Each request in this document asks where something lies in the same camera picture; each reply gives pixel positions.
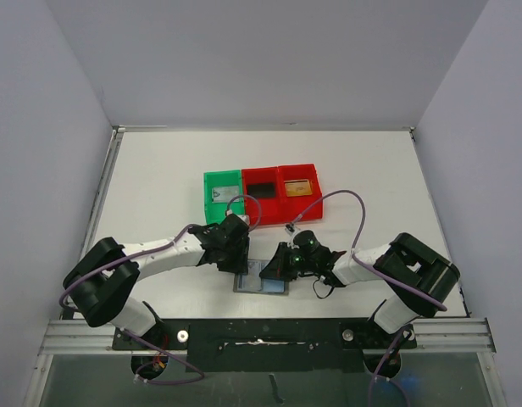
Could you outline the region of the grey card holder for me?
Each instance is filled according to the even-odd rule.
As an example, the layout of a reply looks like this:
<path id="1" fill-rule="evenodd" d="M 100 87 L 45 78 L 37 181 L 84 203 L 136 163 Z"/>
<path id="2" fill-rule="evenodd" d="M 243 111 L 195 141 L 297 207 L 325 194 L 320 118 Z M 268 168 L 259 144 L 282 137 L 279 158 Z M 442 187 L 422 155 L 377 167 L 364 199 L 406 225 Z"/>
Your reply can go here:
<path id="1" fill-rule="evenodd" d="M 260 276 L 261 271 L 268 263 L 268 260 L 249 259 L 247 261 L 247 273 L 235 275 L 233 292 L 286 296 L 289 293 L 287 282 L 264 279 Z"/>

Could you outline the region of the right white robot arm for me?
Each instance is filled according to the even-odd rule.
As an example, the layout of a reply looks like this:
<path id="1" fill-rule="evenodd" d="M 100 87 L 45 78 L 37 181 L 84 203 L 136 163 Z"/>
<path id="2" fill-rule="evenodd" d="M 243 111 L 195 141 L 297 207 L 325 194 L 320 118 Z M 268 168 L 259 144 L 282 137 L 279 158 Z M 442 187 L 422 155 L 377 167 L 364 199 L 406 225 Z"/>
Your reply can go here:
<path id="1" fill-rule="evenodd" d="M 314 276 L 335 289 L 359 282 L 384 281 L 393 291 L 374 311 L 368 339 L 385 347 L 397 331 L 419 317 L 432 318 L 447 308 L 444 301 L 460 278 L 458 267 L 407 232 L 369 250 L 333 251 L 310 230 L 278 245 L 261 270 L 267 280 L 290 282 Z"/>

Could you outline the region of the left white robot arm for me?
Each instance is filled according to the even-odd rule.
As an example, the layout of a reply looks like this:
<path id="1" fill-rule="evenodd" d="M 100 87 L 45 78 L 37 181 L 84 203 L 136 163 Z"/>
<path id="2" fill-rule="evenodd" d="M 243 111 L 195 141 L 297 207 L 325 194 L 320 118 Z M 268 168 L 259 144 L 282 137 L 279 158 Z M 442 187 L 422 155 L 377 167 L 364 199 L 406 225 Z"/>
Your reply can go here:
<path id="1" fill-rule="evenodd" d="M 229 213 L 220 223 L 190 224 L 174 237 L 147 243 L 119 244 L 105 237 L 64 278 L 58 303 L 81 313 L 90 327 L 110 323 L 131 332 L 143 348 L 153 348 L 161 341 L 163 328 L 151 306 L 133 298 L 136 283 L 201 265 L 233 274 L 246 272 L 249 232 L 244 217 Z"/>

